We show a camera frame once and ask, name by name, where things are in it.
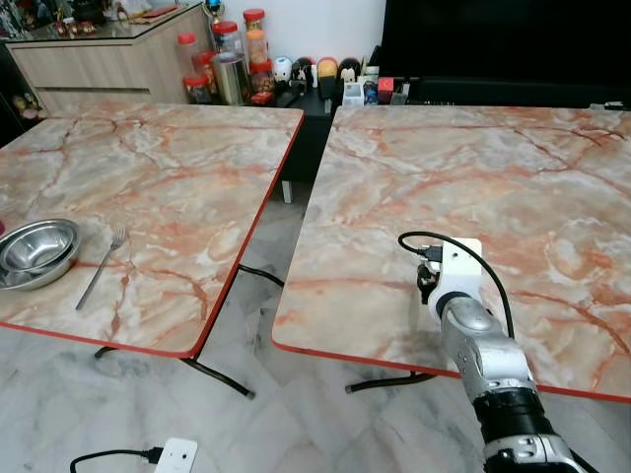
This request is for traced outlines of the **black round figurine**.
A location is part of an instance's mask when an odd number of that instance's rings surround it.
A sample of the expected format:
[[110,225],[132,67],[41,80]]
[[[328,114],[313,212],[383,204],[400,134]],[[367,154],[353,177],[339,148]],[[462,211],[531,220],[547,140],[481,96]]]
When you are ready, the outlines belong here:
[[353,57],[344,58],[339,63],[339,78],[347,83],[359,82],[362,68],[364,68],[364,64],[362,64],[360,59]]

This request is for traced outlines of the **black television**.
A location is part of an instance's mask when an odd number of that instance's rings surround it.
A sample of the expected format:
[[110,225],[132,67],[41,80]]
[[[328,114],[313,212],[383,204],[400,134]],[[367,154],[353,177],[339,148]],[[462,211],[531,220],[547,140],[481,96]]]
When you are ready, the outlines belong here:
[[385,75],[616,86],[631,80],[616,0],[386,0]]

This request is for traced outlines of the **small steel bowl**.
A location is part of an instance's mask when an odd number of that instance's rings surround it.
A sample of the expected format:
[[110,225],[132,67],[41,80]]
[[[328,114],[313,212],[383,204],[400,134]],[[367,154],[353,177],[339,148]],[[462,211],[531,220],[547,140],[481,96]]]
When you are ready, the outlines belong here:
[[66,218],[48,218],[18,227],[0,237],[0,269],[51,269],[80,246],[80,226]]

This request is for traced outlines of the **yellow figurine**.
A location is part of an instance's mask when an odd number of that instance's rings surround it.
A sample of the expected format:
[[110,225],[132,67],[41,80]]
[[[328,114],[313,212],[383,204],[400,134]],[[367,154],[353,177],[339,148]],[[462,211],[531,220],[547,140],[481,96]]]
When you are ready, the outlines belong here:
[[315,79],[321,91],[328,92],[337,86],[339,62],[333,57],[323,57],[315,64]]

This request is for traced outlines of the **slim clear red lid jar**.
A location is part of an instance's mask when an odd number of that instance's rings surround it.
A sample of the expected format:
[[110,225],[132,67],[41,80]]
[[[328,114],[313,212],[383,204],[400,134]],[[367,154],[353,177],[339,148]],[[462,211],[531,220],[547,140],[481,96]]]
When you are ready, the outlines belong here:
[[180,33],[177,36],[177,63],[179,63],[181,76],[197,76],[199,69],[194,63],[195,54],[201,48],[198,46],[198,37],[193,32]]

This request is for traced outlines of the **tall red lid jar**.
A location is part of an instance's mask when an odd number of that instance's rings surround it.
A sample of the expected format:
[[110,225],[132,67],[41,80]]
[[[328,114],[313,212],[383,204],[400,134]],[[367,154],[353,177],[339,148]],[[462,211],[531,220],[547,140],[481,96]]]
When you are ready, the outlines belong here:
[[247,58],[251,64],[269,64],[269,43],[267,43],[264,31],[264,9],[246,9],[243,11],[243,20],[246,27]]

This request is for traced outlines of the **steel canister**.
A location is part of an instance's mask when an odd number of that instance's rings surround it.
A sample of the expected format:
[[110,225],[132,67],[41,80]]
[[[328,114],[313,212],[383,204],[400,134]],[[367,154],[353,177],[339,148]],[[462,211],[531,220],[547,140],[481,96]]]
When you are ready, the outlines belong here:
[[226,106],[246,106],[249,76],[246,55],[240,51],[221,51],[212,57],[218,94]]

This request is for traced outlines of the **wide red lid jar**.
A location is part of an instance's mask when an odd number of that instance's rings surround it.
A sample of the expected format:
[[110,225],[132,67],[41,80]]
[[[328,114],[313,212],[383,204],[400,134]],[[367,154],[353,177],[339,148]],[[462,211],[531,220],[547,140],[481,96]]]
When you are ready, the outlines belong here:
[[233,20],[218,20],[211,26],[213,45],[217,54],[244,54],[245,44],[239,24]]

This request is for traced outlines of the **short red lid jar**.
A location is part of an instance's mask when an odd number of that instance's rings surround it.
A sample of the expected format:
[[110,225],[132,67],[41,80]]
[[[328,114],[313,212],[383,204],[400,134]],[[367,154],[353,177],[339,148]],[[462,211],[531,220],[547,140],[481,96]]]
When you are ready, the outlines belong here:
[[183,86],[186,98],[192,104],[213,104],[215,98],[209,91],[209,78],[203,75],[185,75]]

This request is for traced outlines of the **marble top folding table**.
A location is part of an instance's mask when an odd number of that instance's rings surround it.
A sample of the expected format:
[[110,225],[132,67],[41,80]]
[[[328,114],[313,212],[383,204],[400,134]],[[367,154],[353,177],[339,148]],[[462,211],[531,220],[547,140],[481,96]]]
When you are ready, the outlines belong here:
[[[241,395],[199,356],[304,120],[300,109],[89,102],[0,146],[0,222],[80,226],[75,262],[0,290],[0,327],[176,359]],[[126,243],[89,285],[114,231]]]
[[599,109],[338,109],[272,343],[455,375],[398,236],[473,237],[541,390],[627,402],[630,131],[628,113]]

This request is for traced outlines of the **red lid snack jar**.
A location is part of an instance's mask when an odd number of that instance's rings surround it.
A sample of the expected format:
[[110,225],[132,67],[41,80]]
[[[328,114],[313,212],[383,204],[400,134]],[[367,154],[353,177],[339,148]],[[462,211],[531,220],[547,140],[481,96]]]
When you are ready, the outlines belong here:
[[251,62],[248,66],[249,99],[256,106],[269,106],[274,99],[275,78],[270,62]]

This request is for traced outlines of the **steel fork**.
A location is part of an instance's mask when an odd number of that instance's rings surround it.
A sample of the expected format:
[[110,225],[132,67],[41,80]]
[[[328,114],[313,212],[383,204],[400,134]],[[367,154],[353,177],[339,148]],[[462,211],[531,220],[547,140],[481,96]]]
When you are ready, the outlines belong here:
[[92,275],[92,278],[89,281],[89,285],[87,285],[87,287],[83,289],[82,296],[80,297],[80,299],[78,299],[75,305],[76,310],[83,309],[83,306],[85,306],[86,302],[89,301],[91,293],[94,291],[96,285],[98,284],[99,279],[101,278],[101,275],[103,275],[105,266],[107,266],[109,263],[109,259],[112,257],[112,254],[115,251],[117,251],[119,248],[122,247],[124,243],[126,243],[127,235],[129,235],[129,231],[127,229],[120,229],[120,230],[114,231],[114,233],[111,236],[111,239],[109,240],[109,247],[106,250],[103,258],[101,258],[100,264],[98,265],[98,269],[95,270],[94,275]]

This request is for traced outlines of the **light wood sideboard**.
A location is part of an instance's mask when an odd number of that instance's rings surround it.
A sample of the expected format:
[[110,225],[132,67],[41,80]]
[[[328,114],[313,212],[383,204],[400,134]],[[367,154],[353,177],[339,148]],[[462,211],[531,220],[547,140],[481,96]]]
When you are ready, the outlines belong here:
[[55,113],[91,101],[186,103],[189,59],[177,45],[184,33],[195,35],[195,51],[209,49],[201,1],[180,4],[149,26],[109,22],[77,37],[44,27],[4,46],[37,103]]

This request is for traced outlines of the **large steel bowl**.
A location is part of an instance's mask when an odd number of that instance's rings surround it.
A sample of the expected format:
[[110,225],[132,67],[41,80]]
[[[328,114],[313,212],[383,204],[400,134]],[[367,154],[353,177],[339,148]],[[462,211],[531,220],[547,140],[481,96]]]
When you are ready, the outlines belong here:
[[80,252],[81,240],[6,243],[0,256],[0,290],[30,292],[62,278]]

